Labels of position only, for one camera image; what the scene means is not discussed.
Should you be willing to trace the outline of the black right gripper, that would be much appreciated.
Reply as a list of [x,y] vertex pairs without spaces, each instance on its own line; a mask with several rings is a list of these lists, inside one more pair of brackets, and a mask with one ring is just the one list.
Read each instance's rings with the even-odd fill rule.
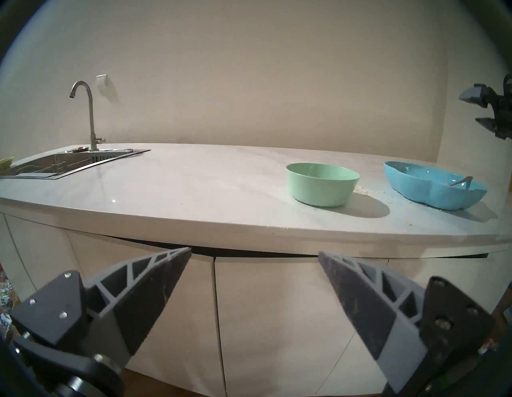
[[[498,100],[498,94],[485,84],[474,84],[459,95],[459,100],[487,108]],[[488,131],[495,132],[498,138],[511,139],[511,74],[505,75],[503,79],[503,95],[497,105],[495,120],[479,117],[475,121]]]

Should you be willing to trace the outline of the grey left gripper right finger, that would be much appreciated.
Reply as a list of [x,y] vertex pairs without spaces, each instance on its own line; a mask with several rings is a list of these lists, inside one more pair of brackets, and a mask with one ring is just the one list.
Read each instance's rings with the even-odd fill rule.
[[319,263],[386,378],[382,394],[471,394],[493,318],[440,276],[426,288],[400,273],[328,252]]

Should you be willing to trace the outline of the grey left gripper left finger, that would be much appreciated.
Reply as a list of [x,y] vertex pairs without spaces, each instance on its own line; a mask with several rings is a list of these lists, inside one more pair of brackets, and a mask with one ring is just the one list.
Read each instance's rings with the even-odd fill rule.
[[126,366],[165,309],[189,259],[182,247],[121,261],[83,281],[65,271],[11,314],[20,351],[101,355]]

